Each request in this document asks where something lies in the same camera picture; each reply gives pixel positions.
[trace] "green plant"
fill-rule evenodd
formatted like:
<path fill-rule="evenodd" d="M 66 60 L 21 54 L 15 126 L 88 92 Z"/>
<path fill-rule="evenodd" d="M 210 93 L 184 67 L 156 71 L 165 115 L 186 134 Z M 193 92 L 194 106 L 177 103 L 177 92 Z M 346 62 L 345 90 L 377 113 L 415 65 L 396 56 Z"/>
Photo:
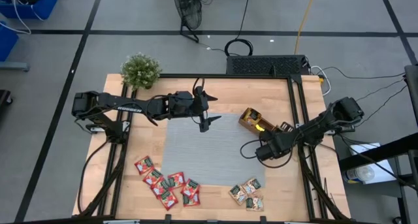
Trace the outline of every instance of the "green plant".
<path fill-rule="evenodd" d="M 127 56 L 121 68 L 123 83 L 132 86 L 134 90 L 151 88 L 162 71 L 157 60 L 141 53 Z"/>

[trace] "wooden tabletop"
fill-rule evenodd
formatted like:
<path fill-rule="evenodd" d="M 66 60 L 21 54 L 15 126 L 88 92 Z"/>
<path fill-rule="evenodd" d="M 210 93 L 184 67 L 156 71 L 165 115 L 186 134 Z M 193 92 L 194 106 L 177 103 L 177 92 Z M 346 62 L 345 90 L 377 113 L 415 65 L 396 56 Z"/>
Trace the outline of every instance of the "wooden tabletop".
<path fill-rule="evenodd" d="M 313 119 L 325 110 L 321 86 L 317 76 L 303 76 L 302 79 L 309 117 Z M 192 78 L 162 78 L 152 89 L 147 91 L 140 90 L 137 99 L 149 99 L 157 94 L 174 93 L 179 90 L 191 91 L 194 81 L 195 79 Z M 204 88 L 208 94 L 219 99 L 218 101 L 210 102 L 209 112 L 241 114 L 247 107 L 252 107 L 273 124 L 280 125 L 283 121 L 293 124 L 289 92 L 285 80 L 209 78 L 206 79 Z M 120 95 L 121 90 L 121 76 L 119 74 L 109 74 L 103 91 L 112 95 Z M 298 104 L 299 119 L 303 121 L 296 85 L 294 85 L 294 91 Z M 113 120 L 116 119 L 115 110 L 106 114 Z M 136 161 L 149 155 L 155 167 L 161 170 L 161 165 L 164 163 L 163 151 L 167 121 L 158 121 L 158 124 L 158 127 L 152 125 L 142 114 L 133 115 L 116 214 L 118 219 L 164 219 L 165 214 L 172 214 L 172 219 L 194 220 L 257 221 L 260 216 L 266 216 L 268 221 L 309 220 L 296 147 L 294 148 L 292 160 L 285 167 L 265 169 L 266 187 L 261 189 L 261 193 L 264 195 L 264 212 L 249 212 L 246 211 L 244 204 L 242 206 L 237 205 L 228 194 L 231 187 L 204 184 L 201 185 L 200 190 L 200 206 L 184 208 L 180 189 L 175 189 L 174 193 L 179 200 L 179 204 L 166 211 L 160 201 L 150 191 L 150 188 L 142 181 L 143 176 L 139 176 L 134 166 Z M 88 155 L 104 141 L 104 133 L 93 135 Z M 334 147 L 330 136 L 324 138 L 323 144 Z M 105 146 L 89 162 L 86 175 L 84 176 L 82 208 L 86 208 L 103 184 L 109 148 L 110 146 Z M 321 146 L 316 148 L 316 152 L 322 181 L 324 178 L 327 178 L 328 192 L 332 194 L 337 207 L 342 213 L 349 217 L 346 193 L 336 154 L 332 150 Z M 286 159 L 286 157 L 283 157 L 267 161 L 267 163 L 269 165 L 279 165 Z M 315 200 L 315 212 L 317 217 L 319 217 L 317 195 L 314 191 L 312 194 Z M 108 192 L 106 214 L 110 212 L 112 196 L 113 188 Z M 78 210 L 75 205 L 74 214 L 77 213 Z"/>

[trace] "gray mat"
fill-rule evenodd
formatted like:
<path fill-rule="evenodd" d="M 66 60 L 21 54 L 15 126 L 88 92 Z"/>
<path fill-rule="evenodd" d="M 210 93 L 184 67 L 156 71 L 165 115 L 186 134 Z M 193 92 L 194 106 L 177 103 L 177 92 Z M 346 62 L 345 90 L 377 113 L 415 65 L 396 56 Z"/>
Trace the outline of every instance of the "gray mat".
<path fill-rule="evenodd" d="M 242 184 L 255 177 L 265 186 L 265 168 L 256 159 L 244 159 L 240 147 L 257 137 L 238 123 L 239 115 L 209 114 L 222 116 L 214 121 L 205 133 L 190 118 L 170 120 L 167 125 L 163 166 L 164 175 L 184 172 L 205 185 Z M 243 153 L 254 155 L 258 142 L 248 144 Z"/>

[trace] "fan stand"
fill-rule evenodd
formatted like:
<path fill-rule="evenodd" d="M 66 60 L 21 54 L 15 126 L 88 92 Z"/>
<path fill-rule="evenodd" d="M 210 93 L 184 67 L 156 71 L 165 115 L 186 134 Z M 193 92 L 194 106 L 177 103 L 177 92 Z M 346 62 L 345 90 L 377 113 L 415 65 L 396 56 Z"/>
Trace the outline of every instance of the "fan stand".
<path fill-rule="evenodd" d="M 184 34 L 183 33 L 183 27 L 186 27 L 195 38 L 190 37 L 189 35 Z M 195 41 L 196 43 L 199 43 L 199 38 L 196 36 L 195 32 L 193 30 L 191 30 L 190 27 L 188 26 L 188 24 L 185 21 L 183 21 L 183 20 L 182 20 L 182 25 L 180 26 L 180 34 L 183 35 L 184 37 L 190 39 L 190 40 Z"/>

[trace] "electric fan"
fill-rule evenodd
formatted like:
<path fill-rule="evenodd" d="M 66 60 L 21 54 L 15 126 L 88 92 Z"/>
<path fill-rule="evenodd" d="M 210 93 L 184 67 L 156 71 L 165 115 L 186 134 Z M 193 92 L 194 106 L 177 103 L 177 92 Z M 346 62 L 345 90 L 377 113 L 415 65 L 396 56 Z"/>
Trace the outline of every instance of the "electric fan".
<path fill-rule="evenodd" d="M 182 19 L 180 34 L 195 42 L 199 42 L 199 38 L 196 36 L 193 30 L 197 29 L 202 22 L 201 0 L 174 0 L 174 2 L 176 3 L 178 14 Z M 194 36 L 194 38 L 184 34 L 183 27 L 186 27 Z"/>

